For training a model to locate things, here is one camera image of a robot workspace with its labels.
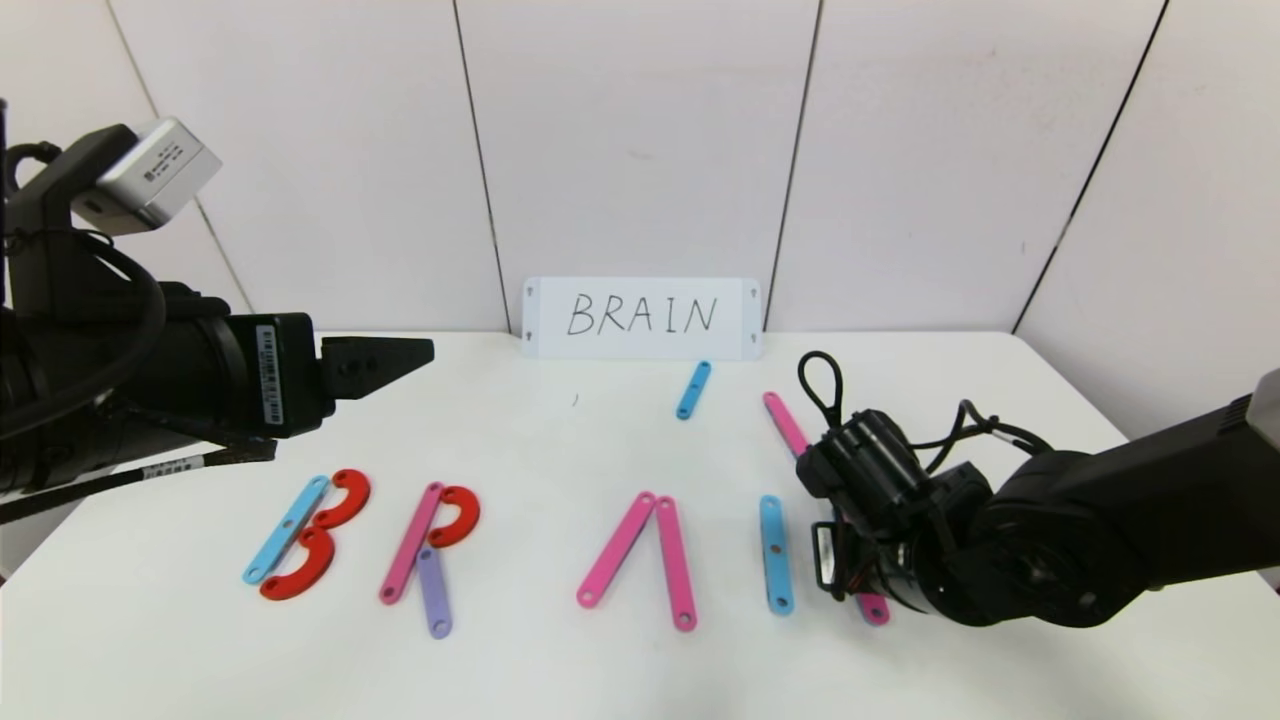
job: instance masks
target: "table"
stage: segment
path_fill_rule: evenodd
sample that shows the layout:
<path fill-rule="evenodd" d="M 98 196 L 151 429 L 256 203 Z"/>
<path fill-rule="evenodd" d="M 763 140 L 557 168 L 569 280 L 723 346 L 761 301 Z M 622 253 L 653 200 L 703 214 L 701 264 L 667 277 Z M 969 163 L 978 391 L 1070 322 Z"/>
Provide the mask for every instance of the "table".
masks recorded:
<path fill-rule="evenodd" d="M 895 606 L 884 628 L 813 584 L 808 525 L 760 393 L 813 437 L 795 379 L 823 348 L 846 413 L 946 434 L 974 400 L 1056 447 L 1124 438 L 1021 341 L 997 333 L 769 334 L 759 363 L 718 363 L 691 420 L 692 363 L 532 361 L 504 334 L 435 333 L 438 360 L 285 441 L 274 464 L 155 479 L 86 501 L 0 591 L 4 717 L 1124 717 L 1265 715 L 1280 602 L 1256 574 L 1147 593 L 1087 630 L 973 629 Z M 998 484 L 1021 461 L 961 443 Z M 334 532 L 305 594 L 269 602 L 241 573 L 317 473 L 374 493 Z M 480 525 L 445 551 L 453 634 L 428 635 L 416 580 L 383 575 L 424 487 L 463 484 Z M 573 593 L 636 493 L 668 493 L 699 625 L 675 630 L 650 524 L 595 610 Z M 765 606 L 758 502 L 782 498 L 796 610 Z M 288 571 L 305 553 L 291 556 Z"/>

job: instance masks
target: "cable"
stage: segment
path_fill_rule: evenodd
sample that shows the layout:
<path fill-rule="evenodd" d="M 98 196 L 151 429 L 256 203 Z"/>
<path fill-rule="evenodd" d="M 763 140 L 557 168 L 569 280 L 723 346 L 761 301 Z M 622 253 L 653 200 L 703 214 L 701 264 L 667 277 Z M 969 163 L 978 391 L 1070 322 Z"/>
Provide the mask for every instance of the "cable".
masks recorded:
<path fill-rule="evenodd" d="M 0 418 L 0 439 L 40 427 L 92 402 L 97 396 L 114 389 L 133 375 L 147 359 L 165 327 L 165 301 L 160 283 L 142 265 L 109 243 L 95 238 L 96 233 L 69 228 L 65 231 L 84 245 L 92 255 L 111 265 L 140 286 L 142 291 L 142 319 L 138 322 L 133 342 L 125 351 L 97 373 L 81 382 L 54 392 L 49 397 L 15 407 Z"/>
<path fill-rule="evenodd" d="M 973 418 L 973 425 L 965 425 L 965 418 Z M 951 448 L 955 447 L 961 439 L 978 437 L 982 434 L 1004 433 L 1012 437 L 1010 441 L 1014 447 L 1027 452 L 1028 455 L 1039 455 L 1042 452 L 1050 452 L 1053 447 L 1044 442 L 1039 436 L 1024 430 L 1016 425 L 1010 425 L 1007 423 L 1001 423 L 998 415 L 992 415 L 991 418 L 983 418 L 978 409 L 969 400 L 961 400 L 960 407 L 956 409 L 956 419 L 951 424 L 951 432 L 947 437 L 933 441 L 923 442 L 919 445 L 910 445 L 911 450 L 931 450 L 938 447 L 938 454 L 933 456 L 929 465 L 924 469 L 925 473 L 933 474 L 934 470 L 942 466 L 942 462 L 947 459 Z"/>
<path fill-rule="evenodd" d="M 822 404 L 822 400 L 818 398 L 818 393 L 809 387 L 809 378 L 805 377 L 805 365 L 808 365 L 809 360 L 813 360 L 814 357 L 824 361 L 827 366 L 831 368 L 831 374 L 836 379 L 836 400 L 831 405 Z M 809 400 L 818 406 L 822 416 L 827 420 L 827 427 L 838 428 L 840 418 L 844 415 L 844 413 L 840 411 L 840 406 L 845 397 L 845 375 L 840 372 L 840 363 L 836 363 L 835 357 L 820 350 L 810 350 L 800 357 L 800 364 L 796 366 L 796 374 L 800 375 L 800 388 L 804 389 L 804 393 L 809 396 Z"/>
<path fill-rule="evenodd" d="M 4 154 L 4 196 L 18 192 L 18 164 L 31 158 L 50 164 L 63 154 L 63 149 L 52 142 L 23 142 L 5 150 Z"/>

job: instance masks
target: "panel seam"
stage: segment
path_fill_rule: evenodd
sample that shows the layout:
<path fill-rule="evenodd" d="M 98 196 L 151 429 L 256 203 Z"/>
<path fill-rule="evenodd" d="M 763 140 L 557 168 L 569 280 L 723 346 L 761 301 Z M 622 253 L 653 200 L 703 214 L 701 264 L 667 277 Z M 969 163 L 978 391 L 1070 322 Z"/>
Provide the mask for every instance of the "panel seam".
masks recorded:
<path fill-rule="evenodd" d="M 1102 163 L 1102 156 L 1107 151 L 1107 146 L 1111 145 L 1111 136 L 1116 132 L 1116 126 L 1120 124 L 1120 117 L 1124 115 L 1124 109 L 1129 104 L 1129 96 L 1133 95 L 1134 86 L 1138 85 L 1138 76 L 1142 74 L 1142 68 L 1147 63 L 1147 54 L 1151 53 L 1151 46 L 1156 42 L 1156 33 L 1160 32 L 1160 23 L 1165 19 L 1165 10 L 1169 9 L 1169 0 L 1165 0 L 1160 6 L 1160 14 L 1156 15 L 1156 24 L 1151 28 L 1151 35 L 1147 37 L 1147 46 L 1142 49 L 1142 56 L 1138 58 L 1138 67 L 1133 70 L 1133 77 L 1129 78 L 1129 87 L 1124 91 L 1124 97 L 1120 99 L 1120 108 L 1116 109 L 1116 114 L 1111 118 L 1111 127 L 1107 128 L 1107 135 L 1102 138 L 1102 146 L 1098 147 L 1098 154 L 1093 158 L 1093 167 L 1089 168 L 1089 174 L 1084 177 L 1084 184 L 1080 186 L 1079 195 L 1075 196 L 1075 202 L 1071 205 L 1071 211 L 1066 215 L 1066 222 L 1062 223 L 1062 231 L 1057 233 L 1057 240 L 1053 242 L 1053 249 L 1050 250 L 1048 258 L 1044 259 L 1044 266 L 1041 268 L 1039 275 L 1036 278 L 1036 284 L 1032 286 L 1030 295 L 1027 296 L 1027 302 L 1023 304 L 1021 313 L 1018 314 L 1018 319 L 1014 320 L 1014 329 L 1009 331 L 1010 334 L 1016 334 L 1018 328 L 1023 325 L 1023 320 L 1027 318 L 1027 311 L 1030 310 L 1032 301 L 1036 300 L 1036 293 L 1039 292 L 1041 283 L 1044 282 L 1044 275 L 1048 274 L 1048 266 L 1053 264 L 1053 258 L 1057 256 L 1057 249 L 1061 247 L 1062 240 L 1066 237 L 1066 231 L 1071 227 L 1071 220 L 1075 219 L 1076 210 L 1080 209 L 1080 202 L 1084 201 L 1084 193 L 1089 190 L 1089 183 L 1093 182 L 1093 174 L 1098 172 L 1098 165 Z"/>
<path fill-rule="evenodd" d="M 476 118 L 476 101 L 471 92 L 471 70 L 467 67 L 467 50 L 462 42 L 462 15 L 458 14 L 458 0 L 453 0 L 453 24 L 458 29 L 458 55 L 462 58 L 462 79 L 467 86 L 467 105 L 471 108 L 471 131 L 476 140 L 476 159 L 480 161 L 480 184 L 484 187 L 484 206 L 489 214 L 489 240 L 493 242 L 493 259 L 498 266 L 498 292 L 502 293 L 502 311 L 507 316 L 507 332 L 511 327 L 511 306 L 507 302 L 507 282 L 502 274 L 502 252 L 498 250 L 498 229 L 493 222 L 493 200 L 489 197 L 489 174 L 484 167 L 484 150 L 480 149 L 480 120 Z"/>
<path fill-rule="evenodd" d="M 764 302 L 764 322 L 760 329 L 769 328 L 769 314 L 773 311 L 773 290 L 778 281 L 778 263 L 782 259 L 782 236 L 787 231 L 787 210 L 791 208 L 791 187 L 796 177 L 796 158 L 800 155 L 800 135 L 804 132 L 804 113 L 809 105 L 809 83 L 813 81 L 813 60 L 818 55 L 818 33 L 822 29 L 822 9 L 824 0 L 818 0 L 818 12 L 813 18 L 813 40 L 809 41 L 809 64 L 805 67 L 804 91 L 800 94 L 800 115 L 796 118 L 796 137 L 791 146 L 791 167 L 787 170 L 787 190 L 782 195 L 782 218 L 778 222 L 778 242 L 773 249 L 773 270 L 769 273 L 769 292 Z"/>

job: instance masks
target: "white wall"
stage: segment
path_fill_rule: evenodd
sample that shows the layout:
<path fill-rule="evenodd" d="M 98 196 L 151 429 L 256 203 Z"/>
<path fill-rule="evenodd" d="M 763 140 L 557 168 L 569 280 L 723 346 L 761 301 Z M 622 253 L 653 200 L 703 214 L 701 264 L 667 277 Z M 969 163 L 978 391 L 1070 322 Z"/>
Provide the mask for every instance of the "white wall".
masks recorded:
<path fill-rule="evenodd" d="M 507 329 L 449 0 L 114 0 L 259 311 L 324 329 Z"/>
<path fill-rule="evenodd" d="M 1176 0 L 1018 334 L 1129 437 L 1280 366 L 1280 4 Z"/>
<path fill-rule="evenodd" d="M 1011 329 L 1158 12 L 827 3 L 768 329 Z"/>
<path fill-rule="evenodd" d="M 768 288 L 817 0 L 460 0 L 512 323 L 532 275 Z"/>

